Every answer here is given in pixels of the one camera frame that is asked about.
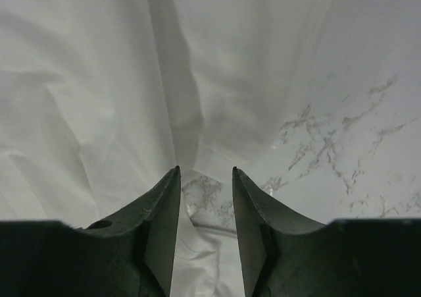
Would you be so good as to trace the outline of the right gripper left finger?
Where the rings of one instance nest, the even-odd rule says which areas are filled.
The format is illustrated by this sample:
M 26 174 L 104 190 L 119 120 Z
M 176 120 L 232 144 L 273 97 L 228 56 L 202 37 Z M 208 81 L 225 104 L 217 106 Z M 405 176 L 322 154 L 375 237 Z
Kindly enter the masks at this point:
M 2 296 L 169 296 L 180 169 L 88 228 L 1 223 Z

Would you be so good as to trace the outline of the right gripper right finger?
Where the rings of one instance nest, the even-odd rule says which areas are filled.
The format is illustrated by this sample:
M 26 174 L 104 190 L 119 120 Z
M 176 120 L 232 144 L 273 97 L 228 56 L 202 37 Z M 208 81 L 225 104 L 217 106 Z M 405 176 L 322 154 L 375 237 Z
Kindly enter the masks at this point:
M 419 296 L 419 219 L 309 219 L 232 172 L 246 296 Z

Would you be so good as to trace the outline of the white t shirt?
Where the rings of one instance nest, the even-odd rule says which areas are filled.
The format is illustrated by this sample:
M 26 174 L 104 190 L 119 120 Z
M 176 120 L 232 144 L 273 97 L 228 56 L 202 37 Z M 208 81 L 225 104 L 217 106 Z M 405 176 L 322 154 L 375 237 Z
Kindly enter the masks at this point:
M 334 0 L 1 0 L 1 223 L 88 228 L 274 142 Z M 169 296 L 243 296 L 180 196 Z

